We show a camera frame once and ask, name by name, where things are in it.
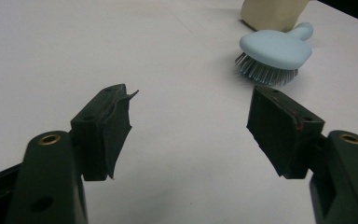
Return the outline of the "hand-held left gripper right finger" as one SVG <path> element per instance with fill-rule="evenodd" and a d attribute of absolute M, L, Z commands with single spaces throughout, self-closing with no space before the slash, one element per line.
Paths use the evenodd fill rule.
<path fill-rule="evenodd" d="M 279 176 L 303 179 L 324 120 L 281 91 L 254 86 L 246 127 Z"/>

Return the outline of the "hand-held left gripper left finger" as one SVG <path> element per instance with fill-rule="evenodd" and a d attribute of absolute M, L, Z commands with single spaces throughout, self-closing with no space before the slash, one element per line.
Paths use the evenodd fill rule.
<path fill-rule="evenodd" d="M 72 138 L 81 150 L 86 181 L 113 178 L 118 156 L 131 130 L 130 100 L 125 84 L 99 91 L 71 120 Z"/>

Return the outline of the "light blue scrubbing brush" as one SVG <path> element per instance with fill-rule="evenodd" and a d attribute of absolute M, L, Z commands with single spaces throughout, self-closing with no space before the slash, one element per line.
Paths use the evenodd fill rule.
<path fill-rule="evenodd" d="M 243 36 L 239 45 L 241 55 L 235 60 L 239 71 L 254 82 L 285 85 L 293 80 L 298 69 L 312 54 L 307 40 L 313 26 L 302 22 L 289 32 L 260 30 Z"/>

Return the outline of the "cream plastic container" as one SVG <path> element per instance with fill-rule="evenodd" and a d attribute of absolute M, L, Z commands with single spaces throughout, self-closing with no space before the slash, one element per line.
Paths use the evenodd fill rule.
<path fill-rule="evenodd" d="M 290 31 L 309 0 L 244 0 L 241 18 L 250 28 Z"/>

